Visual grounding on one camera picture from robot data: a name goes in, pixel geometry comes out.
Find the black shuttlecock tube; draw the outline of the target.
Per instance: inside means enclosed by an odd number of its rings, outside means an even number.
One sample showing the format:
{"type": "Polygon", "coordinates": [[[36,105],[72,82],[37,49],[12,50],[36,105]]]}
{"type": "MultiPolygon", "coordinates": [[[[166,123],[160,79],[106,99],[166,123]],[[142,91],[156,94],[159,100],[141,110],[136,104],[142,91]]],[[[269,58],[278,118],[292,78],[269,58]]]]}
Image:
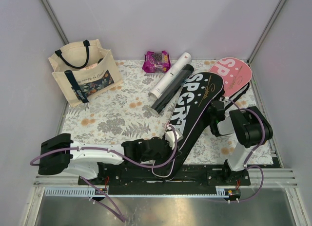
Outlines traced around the black shuttlecock tube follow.
{"type": "Polygon", "coordinates": [[[173,96],[177,93],[180,87],[184,84],[186,79],[193,73],[194,68],[190,64],[186,64],[182,70],[177,74],[173,81],[165,88],[164,92],[150,107],[149,112],[158,117],[165,106],[170,102],[173,96]]]}

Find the white shuttlecock tube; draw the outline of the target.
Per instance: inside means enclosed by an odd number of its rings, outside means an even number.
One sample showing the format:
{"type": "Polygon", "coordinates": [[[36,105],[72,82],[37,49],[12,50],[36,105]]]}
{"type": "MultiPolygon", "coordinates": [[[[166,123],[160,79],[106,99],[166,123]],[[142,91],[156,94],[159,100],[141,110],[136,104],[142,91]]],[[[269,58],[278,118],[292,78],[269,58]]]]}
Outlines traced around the white shuttlecock tube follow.
{"type": "Polygon", "coordinates": [[[160,81],[149,91],[148,96],[157,100],[166,87],[177,77],[178,73],[183,69],[183,67],[191,61],[191,55],[184,52],[180,58],[175,62],[175,64],[168,70],[168,72],[160,79],[160,81]]]}

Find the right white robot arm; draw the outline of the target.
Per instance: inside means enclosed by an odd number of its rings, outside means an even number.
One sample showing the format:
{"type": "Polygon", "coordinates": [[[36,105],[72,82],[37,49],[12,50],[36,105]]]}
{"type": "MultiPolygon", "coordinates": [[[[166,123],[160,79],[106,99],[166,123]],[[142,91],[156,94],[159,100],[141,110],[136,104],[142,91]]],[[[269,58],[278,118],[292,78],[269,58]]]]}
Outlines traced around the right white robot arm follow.
{"type": "Polygon", "coordinates": [[[222,172],[223,182],[233,185],[239,180],[239,171],[247,167],[247,162],[257,148],[273,136],[269,122],[256,106],[229,111],[225,116],[225,105],[214,100],[208,107],[211,116],[210,130],[216,137],[234,133],[238,143],[229,159],[225,161],[222,172]]]}

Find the black racket cover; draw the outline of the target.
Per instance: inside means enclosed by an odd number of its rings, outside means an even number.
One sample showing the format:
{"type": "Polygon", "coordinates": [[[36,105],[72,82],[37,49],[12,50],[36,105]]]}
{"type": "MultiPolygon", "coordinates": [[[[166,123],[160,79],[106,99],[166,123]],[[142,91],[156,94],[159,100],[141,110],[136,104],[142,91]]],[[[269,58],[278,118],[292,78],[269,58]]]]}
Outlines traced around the black racket cover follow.
{"type": "MultiPolygon", "coordinates": [[[[212,100],[219,100],[224,95],[224,80],[215,73],[199,72],[190,76],[182,90],[169,119],[169,124],[179,128],[184,135],[182,149],[184,161],[206,127],[210,116],[208,107],[212,100]]],[[[155,177],[171,180],[181,166],[159,167],[152,169],[155,177]]]]}

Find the pink racket cover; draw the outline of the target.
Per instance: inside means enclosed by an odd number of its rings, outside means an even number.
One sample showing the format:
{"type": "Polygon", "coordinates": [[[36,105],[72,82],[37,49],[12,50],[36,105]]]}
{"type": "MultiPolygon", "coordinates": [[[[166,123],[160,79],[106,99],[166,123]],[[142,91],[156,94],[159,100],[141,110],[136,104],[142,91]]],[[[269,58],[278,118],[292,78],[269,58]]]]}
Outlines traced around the pink racket cover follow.
{"type": "Polygon", "coordinates": [[[225,97],[239,92],[252,78],[250,67],[244,61],[234,57],[220,59],[209,71],[223,78],[225,97]]]}

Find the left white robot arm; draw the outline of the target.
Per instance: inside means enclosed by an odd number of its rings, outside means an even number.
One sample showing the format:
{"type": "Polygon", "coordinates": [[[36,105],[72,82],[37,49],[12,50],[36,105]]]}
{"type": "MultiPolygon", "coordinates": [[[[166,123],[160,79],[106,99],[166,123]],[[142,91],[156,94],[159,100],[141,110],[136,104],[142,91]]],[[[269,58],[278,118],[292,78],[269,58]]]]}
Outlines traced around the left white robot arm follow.
{"type": "Polygon", "coordinates": [[[156,169],[170,163],[175,157],[178,142],[183,138],[172,125],[162,138],[137,139],[117,145],[94,145],[75,141],[69,133],[59,134],[42,142],[40,156],[30,164],[38,166],[39,175],[57,175],[62,172],[81,176],[100,185],[106,173],[101,164],[133,164],[141,168],[156,169]]]}

